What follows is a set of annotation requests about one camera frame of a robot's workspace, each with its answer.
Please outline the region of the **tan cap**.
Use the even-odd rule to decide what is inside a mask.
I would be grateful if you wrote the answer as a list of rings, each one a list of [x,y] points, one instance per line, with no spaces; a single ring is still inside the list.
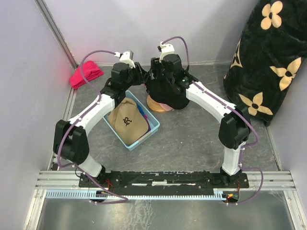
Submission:
[[[111,111],[107,121],[126,145],[133,144],[149,129],[135,101],[127,97]]]

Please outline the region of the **pink cap with R logo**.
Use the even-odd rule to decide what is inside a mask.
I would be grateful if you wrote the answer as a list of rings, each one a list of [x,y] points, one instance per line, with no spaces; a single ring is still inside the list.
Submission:
[[[171,106],[164,104],[164,103],[160,103],[160,106],[167,112],[173,110]]]

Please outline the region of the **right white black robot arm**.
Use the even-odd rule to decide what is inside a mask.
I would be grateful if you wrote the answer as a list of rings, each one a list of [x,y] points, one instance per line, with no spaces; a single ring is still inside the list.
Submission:
[[[196,77],[183,68],[177,54],[163,59],[151,59],[150,77],[146,90],[153,103],[162,108],[181,110],[194,102],[209,112],[220,124],[218,138],[224,145],[223,173],[220,182],[225,187],[237,183],[240,171],[240,150],[248,140],[251,129],[248,110],[227,102],[208,90]]]

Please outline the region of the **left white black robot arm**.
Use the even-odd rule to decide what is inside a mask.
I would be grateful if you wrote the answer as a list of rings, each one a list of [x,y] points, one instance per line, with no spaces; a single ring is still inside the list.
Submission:
[[[66,159],[89,174],[94,186],[105,184],[105,168],[90,155],[87,136],[105,115],[122,104],[129,87],[144,83],[145,76],[146,72],[139,62],[135,62],[133,68],[122,62],[114,64],[111,77],[98,92],[97,98],[71,120],[56,123],[53,152],[57,154],[59,167],[62,167],[60,158]]]

